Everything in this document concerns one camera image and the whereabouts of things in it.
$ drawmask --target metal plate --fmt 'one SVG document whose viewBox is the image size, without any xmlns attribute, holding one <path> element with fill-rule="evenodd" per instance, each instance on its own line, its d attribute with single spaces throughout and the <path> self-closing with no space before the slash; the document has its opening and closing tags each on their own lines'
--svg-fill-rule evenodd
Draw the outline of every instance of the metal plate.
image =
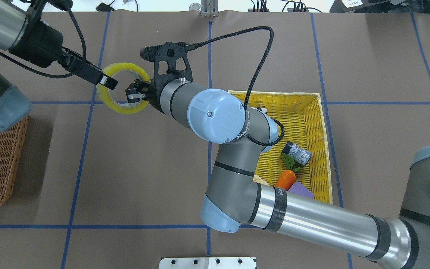
<svg viewBox="0 0 430 269">
<path fill-rule="evenodd" d="M 159 269 L 256 269 L 255 257 L 165 258 Z"/>
</svg>

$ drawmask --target purple sponge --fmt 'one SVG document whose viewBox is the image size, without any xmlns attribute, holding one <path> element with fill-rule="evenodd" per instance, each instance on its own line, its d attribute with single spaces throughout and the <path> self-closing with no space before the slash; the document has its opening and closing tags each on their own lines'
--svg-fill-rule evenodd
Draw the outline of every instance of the purple sponge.
<svg viewBox="0 0 430 269">
<path fill-rule="evenodd" d="M 308 197 L 310 199 L 313 199 L 314 197 L 314 194 L 308 189 L 306 189 L 305 186 L 303 186 L 303 184 L 301 184 L 300 182 L 295 182 L 295 184 L 293 184 L 293 186 L 288 191 L 293 194 Z"/>
</svg>

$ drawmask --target black can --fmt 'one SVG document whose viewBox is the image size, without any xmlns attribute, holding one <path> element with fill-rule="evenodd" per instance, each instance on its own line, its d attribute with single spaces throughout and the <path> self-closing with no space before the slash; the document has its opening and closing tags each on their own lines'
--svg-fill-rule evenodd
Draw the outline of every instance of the black can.
<svg viewBox="0 0 430 269">
<path fill-rule="evenodd" d="M 282 153 L 288 154 L 295 162 L 301 164 L 302 166 L 305 166 L 309 159 L 311 158 L 312 153 L 300 148 L 295 143 L 288 141 L 285 145 L 285 148 L 283 148 Z"/>
</svg>

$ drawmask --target clear packing tape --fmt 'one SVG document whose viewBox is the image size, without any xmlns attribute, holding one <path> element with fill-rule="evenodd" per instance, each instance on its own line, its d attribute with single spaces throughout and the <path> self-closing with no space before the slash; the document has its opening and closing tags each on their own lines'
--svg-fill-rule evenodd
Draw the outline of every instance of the clear packing tape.
<svg viewBox="0 0 430 269">
<path fill-rule="evenodd" d="M 140 78 L 150 83 L 150 77 L 141 67 L 132 64 L 132 63 L 114 63 L 105 67 L 102 72 L 104 74 L 114 77 L 115 74 L 121 71 L 129 71 L 135 73 L 140 76 Z M 134 114 L 140 112 L 142 109 L 149 104 L 149 102 L 142 100 L 140 103 L 131 104 L 131 103 L 118 103 L 114 99 L 112 99 L 109 88 L 97 84 L 97 95 L 99 99 L 110 109 L 120 114 Z"/>
</svg>

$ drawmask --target black cable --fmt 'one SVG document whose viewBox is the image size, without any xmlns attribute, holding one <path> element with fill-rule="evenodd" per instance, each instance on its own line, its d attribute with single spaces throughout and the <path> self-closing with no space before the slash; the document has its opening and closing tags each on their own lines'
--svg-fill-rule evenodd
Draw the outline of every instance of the black cable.
<svg viewBox="0 0 430 269">
<path fill-rule="evenodd" d="M 299 3 L 298 3 L 298 5 L 293 9 L 293 12 L 298 12 L 298 11 L 300 11 L 300 7 L 302 6 L 302 2 L 300 1 Z"/>
<path fill-rule="evenodd" d="M 260 1 L 261 1 L 261 8 L 260 8 L 261 12 L 268 12 L 266 0 L 260 0 Z"/>
<path fill-rule="evenodd" d="M 276 124 L 278 124 L 278 126 L 280 126 L 281 129 L 281 134 L 278 136 L 278 139 L 271 142 L 271 143 L 264 143 L 264 142 L 260 142 L 256 139 L 254 139 L 251 135 L 246 135 L 246 138 L 248 138 L 251 142 L 258 144 L 258 145 L 263 145 L 263 146 L 273 146 L 276 145 L 277 143 L 279 143 L 283 137 L 285 136 L 285 128 L 283 127 L 283 124 L 281 124 L 281 122 L 279 122 L 277 119 L 272 119 Z"/>
<path fill-rule="evenodd" d="M 296 9 L 296 4 L 297 3 L 301 3 L 301 2 L 296 2 L 296 1 L 286 1 L 286 4 L 285 4 L 285 6 L 283 7 L 283 9 L 281 10 L 281 12 L 283 12 L 283 11 L 285 11 L 285 8 L 286 8 L 286 6 L 288 6 L 288 4 L 289 3 L 293 3 L 293 12 L 294 12 L 294 10 Z"/>
<path fill-rule="evenodd" d="M 289 3 L 291 3 L 291 2 L 293 2 L 293 3 L 294 3 L 294 1 L 288 1 L 288 2 L 286 2 L 285 6 L 284 6 L 284 7 L 283 7 L 283 9 L 281 10 L 281 12 L 285 11 L 286 6 L 288 6 L 288 4 L 289 4 Z"/>
<path fill-rule="evenodd" d="M 250 81 L 250 85 L 248 86 L 248 89 L 246 90 L 246 96 L 245 96 L 245 100 L 244 100 L 244 103 L 243 103 L 243 107 L 244 107 L 245 111 L 246 111 L 246 109 L 248 107 L 248 102 L 249 102 L 249 99 L 250 99 L 250 94 L 251 94 L 251 91 L 252 91 L 253 86 L 255 84 L 256 78 L 258 77 L 258 74 L 260 73 L 260 70 L 261 70 L 263 64 L 265 63 L 265 60 L 267 59 L 268 53 L 270 52 L 270 48 L 271 48 L 271 44 L 273 43 L 273 36 L 274 36 L 273 29 L 271 27 L 269 27 L 269 26 L 256 26 L 256 27 L 253 27 L 253 28 L 249 28 L 249 29 L 245 29 L 245 30 L 242 30 L 242 31 L 234 32 L 234 33 L 231 33 L 231 34 L 225 34 L 225 35 L 222 35 L 222 36 L 219 36 L 219 37 L 216 37 L 216 38 L 212 38 L 212 39 L 210 39 L 208 41 L 201 42 L 201 43 L 196 43 L 195 44 L 195 48 L 199 48 L 201 46 L 205 46 L 206 44 L 209 44 L 209 43 L 221 40 L 221 39 L 225 39 L 225 38 L 228 38 L 228 37 L 233 37 L 233 36 L 236 36 L 236 35 L 253 32 L 253 31 L 256 31 L 256 30 L 268 30 L 270 32 L 270 38 L 268 40 L 267 48 L 265 49 L 265 52 L 263 53 L 263 56 L 261 57 L 261 61 L 258 64 L 258 67 L 256 68 L 255 73 L 253 74 L 253 77 L 252 77 L 252 79 Z M 278 124 L 280 126 L 280 128 L 281 128 L 281 135 L 278 137 L 278 139 L 276 141 L 273 141 L 271 143 L 263 143 L 263 142 L 260 142 L 260 141 L 258 141 L 256 139 L 252 138 L 250 135 L 247 135 L 247 138 L 250 141 L 252 141 L 253 143 L 256 143 L 258 145 L 263 145 L 263 146 L 272 146 L 272 145 L 275 145 L 276 143 L 280 142 L 283 139 L 283 136 L 285 135 L 285 129 L 284 129 L 283 125 L 279 121 L 277 121 L 275 119 L 273 119 L 273 121 L 275 121 L 275 123 Z"/>
<path fill-rule="evenodd" d="M 314 7 L 305 7 L 305 8 L 304 8 L 304 10 L 308 10 L 308 9 L 310 9 L 310 10 L 317 10 L 318 12 L 323 13 L 321 10 L 316 9 L 316 8 L 314 8 Z"/>
<path fill-rule="evenodd" d="M 63 2 L 63 3 L 64 3 L 64 5 L 65 5 L 65 7 L 67 9 L 67 12 L 69 13 L 69 15 L 71 17 L 71 20 L 72 20 L 72 22 L 73 22 L 73 24 L 74 24 L 74 26 L 76 28 L 77 33 L 79 34 L 79 38 L 81 39 L 82 58 L 84 58 L 84 60 L 85 60 L 86 56 L 87 56 L 86 55 L 87 53 L 86 53 L 86 47 L 85 47 L 85 40 L 84 40 L 84 37 L 82 36 L 81 29 L 79 28 L 79 24 L 77 24 L 77 21 L 75 20 L 74 14 L 72 13 L 70 7 L 67 5 L 66 2 Z M 35 73 L 37 75 L 42 75 L 42 76 L 48 77 L 48 78 L 68 78 L 68 77 L 74 75 L 75 73 L 79 72 L 82 69 L 82 67 L 84 67 L 83 65 L 81 65 L 77 70 L 72 71 L 71 73 L 67 73 L 65 75 L 51 75 L 51 74 L 48 74 L 48 73 L 44 73 L 44 72 L 35 70 L 35 69 L 33 69 L 33 68 L 29 67 L 29 66 L 26 66 L 25 64 L 20 63 L 19 61 L 15 60 L 15 59 L 13 59 L 13 58 L 11 58 L 9 56 L 7 56 L 6 54 L 4 54 L 2 52 L 0 52 L 0 56 L 3 57 L 3 58 L 5 58 L 6 60 L 9 60 L 12 63 L 17 64 L 18 66 L 20 66 L 20 67 L 22 67 L 22 68 L 24 68 L 24 69 L 26 69 L 28 71 L 31 71 L 31 72 L 33 72 L 33 73 Z"/>
</svg>

